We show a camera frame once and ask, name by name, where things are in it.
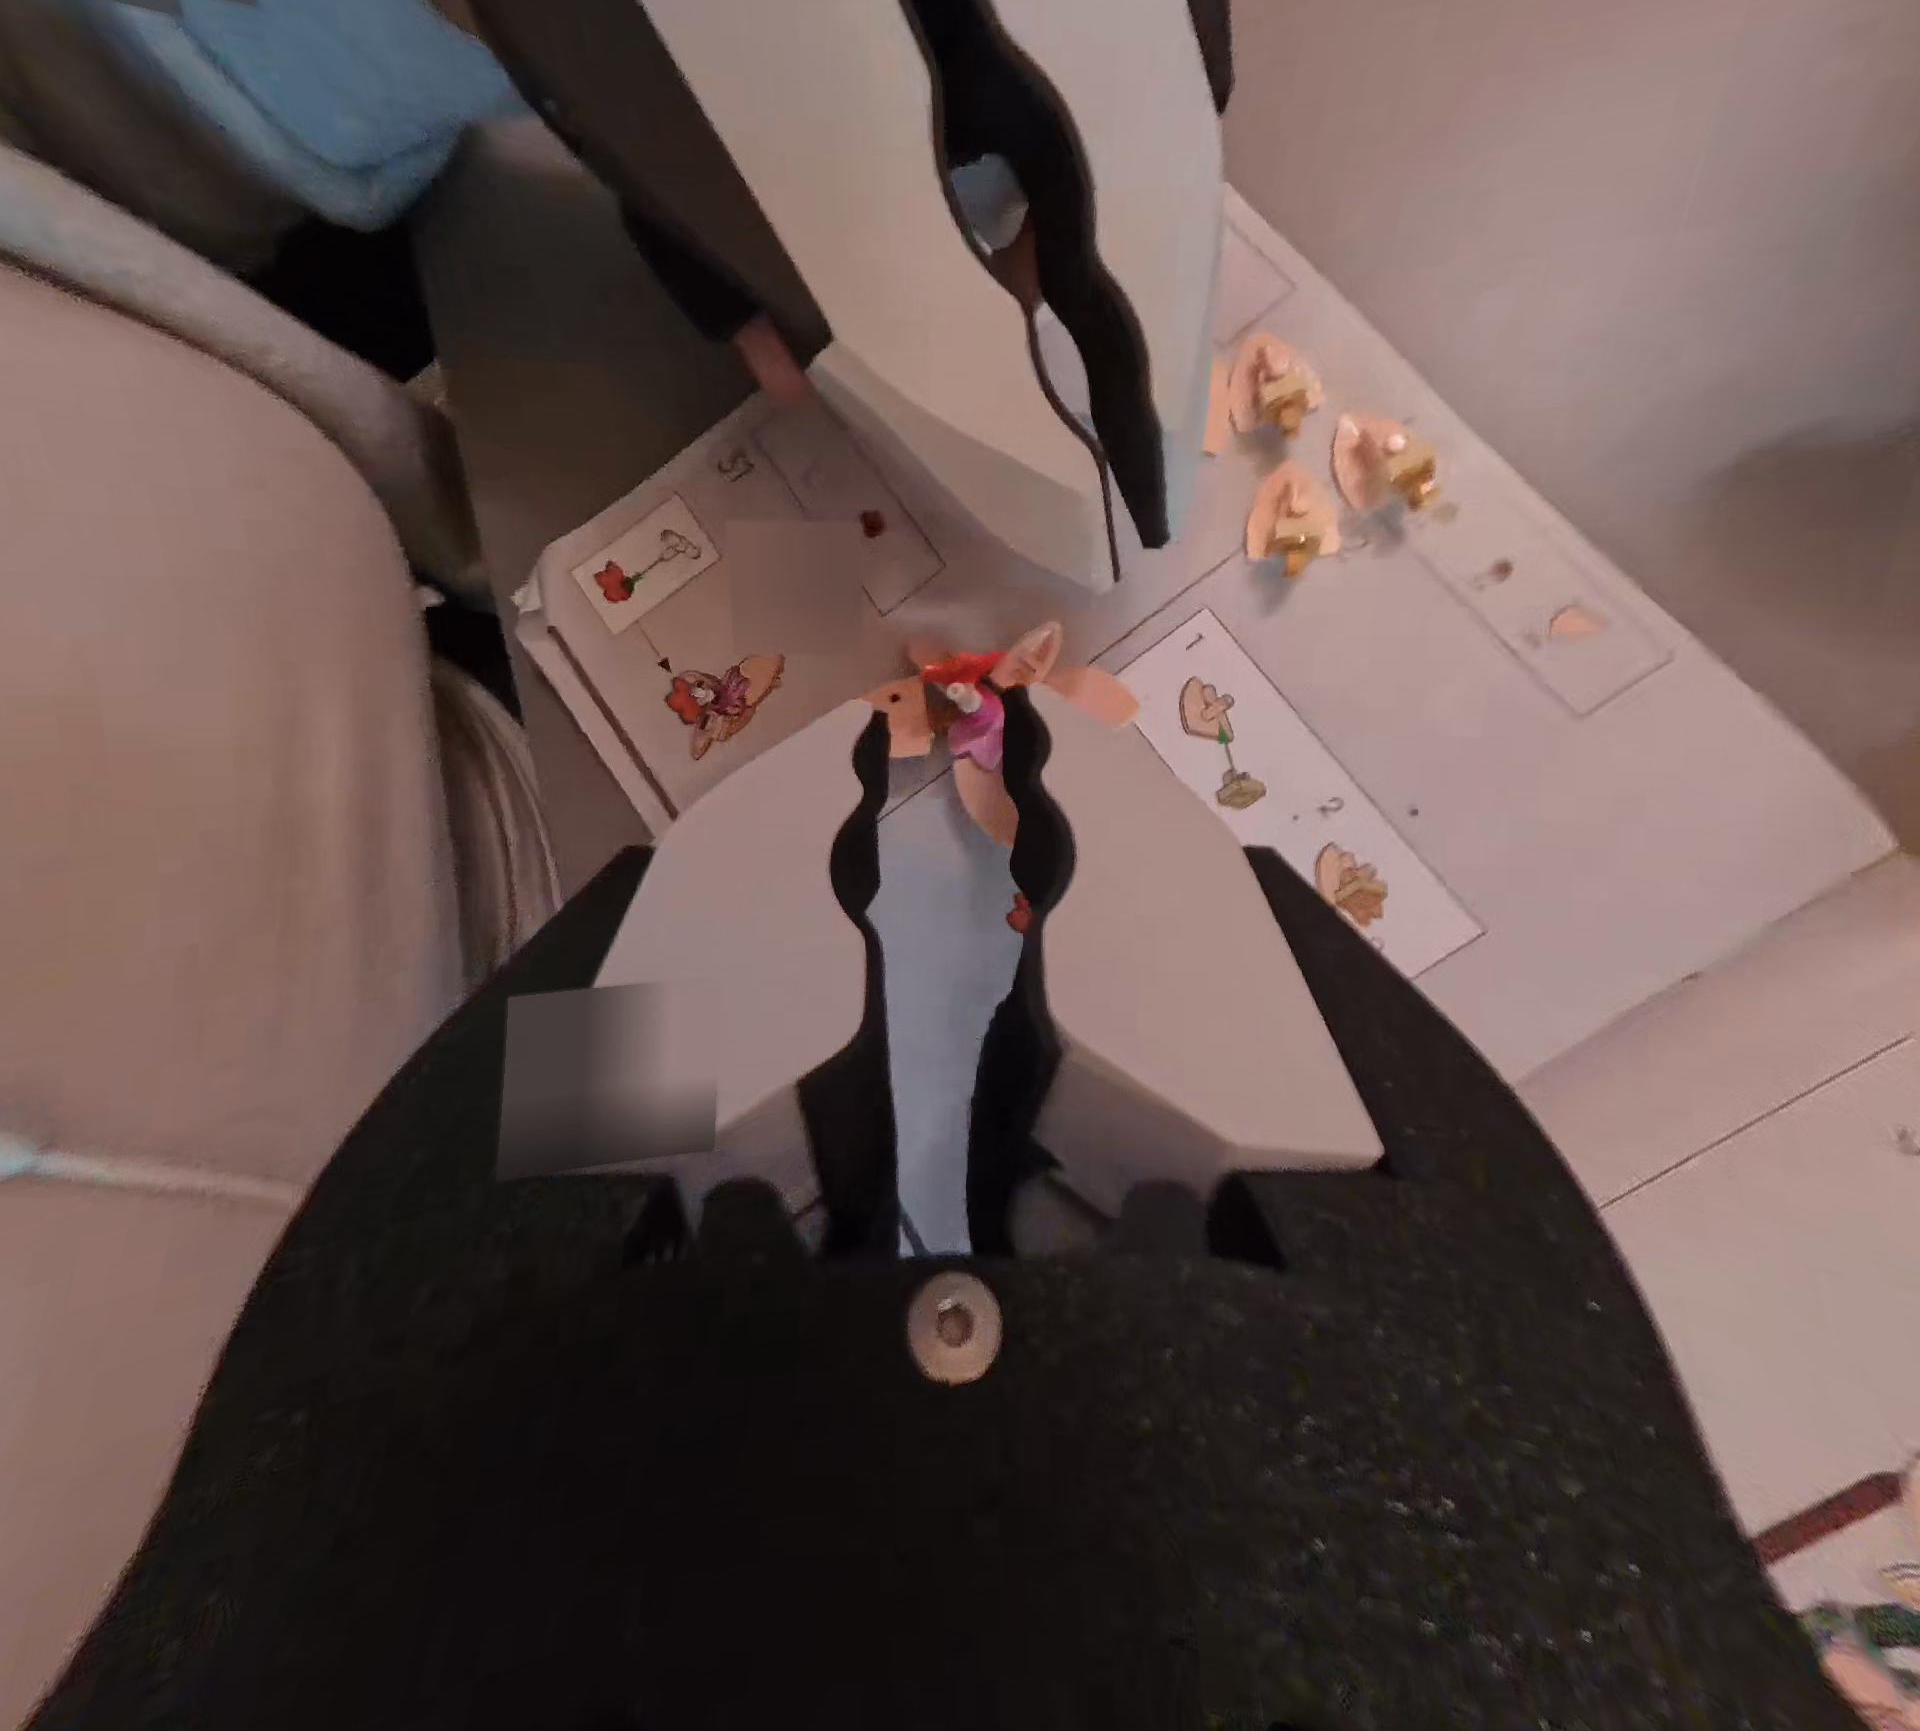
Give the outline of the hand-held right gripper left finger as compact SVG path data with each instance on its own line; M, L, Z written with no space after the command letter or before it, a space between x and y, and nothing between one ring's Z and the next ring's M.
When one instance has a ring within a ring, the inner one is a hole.
M843 700L736 767L665 834L595 997L610 997L606 1166L644 1166L688 1213L761 1180L828 1255L898 1251L898 1142L875 823L889 725Z

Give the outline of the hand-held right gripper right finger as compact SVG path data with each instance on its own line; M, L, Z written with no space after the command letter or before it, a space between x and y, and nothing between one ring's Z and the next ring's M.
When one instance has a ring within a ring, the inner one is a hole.
M1027 926L973 1072L967 1233L1015 1251L1058 1180L1209 1206L1240 1171L1368 1171L1383 1142L1237 834L1129 728L1050 687L1004 697Z

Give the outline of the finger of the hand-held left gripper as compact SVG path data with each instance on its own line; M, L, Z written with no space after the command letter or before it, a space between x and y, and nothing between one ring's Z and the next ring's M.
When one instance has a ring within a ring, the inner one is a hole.
M1043 310L1139 543L1182 518L1209 409L1231 0L909 0L963 161L1004 158Z
M1114 584L1104 472L958 212L901 0L638 4L828 327L828 408L1007 552Z

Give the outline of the peach toy brick flower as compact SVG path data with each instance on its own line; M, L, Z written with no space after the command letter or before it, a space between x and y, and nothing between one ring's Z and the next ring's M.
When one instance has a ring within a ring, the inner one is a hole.
M1050 687L1107 728L1135 722L1142 708L1114 673L1064 661L1058 620L988 649L914 640L906 661L909 673L864 691L864 704L887 722L889 755L919 758L942 751L965 814L1001 849L1018 834L1018 807L1004 783L1004 694L1015 687Z

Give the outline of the person's left hand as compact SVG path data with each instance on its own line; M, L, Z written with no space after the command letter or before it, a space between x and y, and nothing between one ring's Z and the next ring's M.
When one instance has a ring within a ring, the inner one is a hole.
M808 397L808 377L769 317L751 317L730 342L772 402L794 404Z

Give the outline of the light blue cloth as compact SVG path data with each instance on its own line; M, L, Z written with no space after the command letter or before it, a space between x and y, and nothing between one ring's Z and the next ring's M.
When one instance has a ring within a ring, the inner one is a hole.
M80 0L241 172L328 222L376 232L468 130L528 106L430 0Z

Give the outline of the white building instruction booklet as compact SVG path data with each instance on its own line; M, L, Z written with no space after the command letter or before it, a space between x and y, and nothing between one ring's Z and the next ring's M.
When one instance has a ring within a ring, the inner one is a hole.
M1294 439L1198 458L1177 535L1078 587L1022 561L822 397L746 398L659 472L599 483L517 589L518 642L659 834L733 767L903 676L1058 620L1245 846L1323 890L1510 1077L1881 864L1891 834L1756 688L1625 581L1228 190L1213 351L1249 328L1326 387ZM1353 514L1339 413L1438 451L1420 514ZM1245 559L1304 460L1343 550Z

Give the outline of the beige fabric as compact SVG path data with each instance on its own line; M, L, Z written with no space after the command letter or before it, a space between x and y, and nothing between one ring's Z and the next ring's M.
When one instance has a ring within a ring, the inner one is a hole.
M303 1188L557 908L450 420L2 150L2 1724Z

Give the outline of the colourful printed toy box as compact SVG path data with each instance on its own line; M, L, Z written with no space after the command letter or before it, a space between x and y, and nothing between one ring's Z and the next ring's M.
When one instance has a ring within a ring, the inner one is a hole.
M1918 1728L1918 1455L1753 1537L1774 1596L1867 1728Z

